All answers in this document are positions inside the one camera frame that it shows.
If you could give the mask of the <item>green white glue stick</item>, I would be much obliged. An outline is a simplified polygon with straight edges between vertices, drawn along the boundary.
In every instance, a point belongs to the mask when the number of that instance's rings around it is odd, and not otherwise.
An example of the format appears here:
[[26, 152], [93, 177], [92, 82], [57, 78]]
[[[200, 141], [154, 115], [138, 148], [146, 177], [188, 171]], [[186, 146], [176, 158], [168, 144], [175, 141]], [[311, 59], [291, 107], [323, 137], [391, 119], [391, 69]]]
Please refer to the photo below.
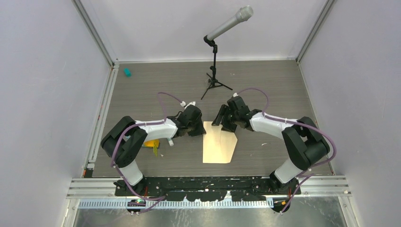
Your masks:
[[169, 143], [169, 146], [173, 146], [174, 145], [174, 142], [173, 142], [173, 140], [171, 138], [168, 138], [167, 141]]

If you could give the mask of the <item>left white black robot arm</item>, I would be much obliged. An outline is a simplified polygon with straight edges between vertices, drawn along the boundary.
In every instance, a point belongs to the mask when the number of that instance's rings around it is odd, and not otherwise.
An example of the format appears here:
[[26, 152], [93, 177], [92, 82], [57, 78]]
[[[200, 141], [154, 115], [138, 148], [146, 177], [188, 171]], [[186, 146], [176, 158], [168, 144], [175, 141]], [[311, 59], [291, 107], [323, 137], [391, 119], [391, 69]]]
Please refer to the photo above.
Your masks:
[[126, 179], [127, 190], [139, 196], [145, 190], [145, 183], [136, 157], [143, 144], [157, 139], [203, 135], [206, 131], [201, 117], [201, 110], [192, 104], [177, 116], [168, 116], [165, 120], [135, 121], [125, 116], [103, 137], [100, 146], [112, 159], [111, 167]]

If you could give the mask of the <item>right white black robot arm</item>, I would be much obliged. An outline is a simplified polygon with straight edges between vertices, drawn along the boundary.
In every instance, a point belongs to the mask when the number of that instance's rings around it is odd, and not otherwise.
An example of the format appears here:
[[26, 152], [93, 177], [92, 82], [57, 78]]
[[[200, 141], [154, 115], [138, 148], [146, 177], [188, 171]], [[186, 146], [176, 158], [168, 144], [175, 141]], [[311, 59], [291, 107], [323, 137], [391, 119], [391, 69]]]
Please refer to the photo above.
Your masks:
[[222, 105], [212, 126], [235, 132], [237, 127], [249, 131], [263, 132], [282, 139], [288, 159], [270, 174], [270, 189], [282, 194], [289, 182], [311, 168], [330, 152], [330, 146], [309, 117], [299, 120], [285, 119], [253, 109], [240, 96], [234, 96]]

